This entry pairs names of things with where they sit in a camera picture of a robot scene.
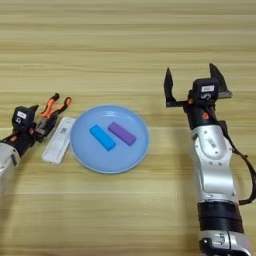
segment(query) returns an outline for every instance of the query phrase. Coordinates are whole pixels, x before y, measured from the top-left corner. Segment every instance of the white label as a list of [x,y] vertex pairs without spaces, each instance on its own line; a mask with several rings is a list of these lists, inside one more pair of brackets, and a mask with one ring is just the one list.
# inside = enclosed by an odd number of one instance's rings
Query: white label
[[202,87],[202,92],[213,92],[214,91],[214,85],[208,85]]
[[19,116],[19,117],[21,117],[21,118],[23,118],[23,119],[26,119],[26,118],[27,118],[27,115],[26,115],[25,113],[23,113],[23,112],[20,112],[20,111],[18,111],[17,116]]

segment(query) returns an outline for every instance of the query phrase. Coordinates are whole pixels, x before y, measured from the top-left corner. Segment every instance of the purple block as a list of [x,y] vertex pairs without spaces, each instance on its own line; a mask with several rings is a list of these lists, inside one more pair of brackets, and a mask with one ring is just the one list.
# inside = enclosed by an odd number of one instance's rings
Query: purple block
[[109,125],[108,130],[114,133],[119,139],[129,146],[131,146],[136,140],[136,137],[133,134],[115,122]]

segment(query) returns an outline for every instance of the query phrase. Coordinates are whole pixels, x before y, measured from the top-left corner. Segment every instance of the blue block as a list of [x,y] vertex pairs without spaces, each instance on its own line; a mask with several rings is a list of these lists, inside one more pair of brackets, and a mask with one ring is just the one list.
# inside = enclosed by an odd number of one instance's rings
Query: blue block
[[106,149],[111,150],[116,143],[96,124],[90,128],[93,137]]

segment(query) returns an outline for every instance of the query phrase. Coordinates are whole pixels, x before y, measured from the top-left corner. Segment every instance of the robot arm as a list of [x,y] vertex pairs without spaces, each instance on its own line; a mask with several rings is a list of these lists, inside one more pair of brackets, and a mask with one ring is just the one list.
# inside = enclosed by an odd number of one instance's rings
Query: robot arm
[[201,251],[208,256],[252,256],[230,169],[229,141],[217,125],[195,128],[192,139]]
[[[206,256],[252,256],[239,205],[256,198],[256,172],[247,156],[234,146],[225,122],[219,122],[215,116],[217,99],[231,98],[232,93],[213,64],[210,64],[210,73],[210,78],[194,81],[186,101],[176,101],[168,68],[164,82],[166,107],[183,107],[192,130],[202,253]],[[247,200],[238,201],[236,196],[230,169],[232,153],[242,157],[252,177],[252,194]]]
[[59,94],[56,93],[48,100],[38,123],[34,121],[38,105],[30,108],[20,106],[15,109],[12,117],[13,133],[0,141],[0,194],[10,190],[10,180],[21,157],[35,142],[42,142],[48,136],[56,125],[59,114],[71,104],[71,98],[68,97],[62,106],[52,112],[52,107],[58,99]]

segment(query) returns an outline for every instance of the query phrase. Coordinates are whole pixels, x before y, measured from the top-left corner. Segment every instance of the blue plate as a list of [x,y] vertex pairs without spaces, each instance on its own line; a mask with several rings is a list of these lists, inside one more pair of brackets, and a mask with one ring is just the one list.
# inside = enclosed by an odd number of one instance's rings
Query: blue plate
[[[136,136],[128,146],[110,131],[108,126],[116,122]],[[90,128],[98,124],[115,142],[107,151],[91,134]],[[149,132],[143,119],[127,108],[99,106],[83,113],[71,130],[70,144],[78,161],[87,168],[100,173],[121,173],[138,165],[149,148]]]

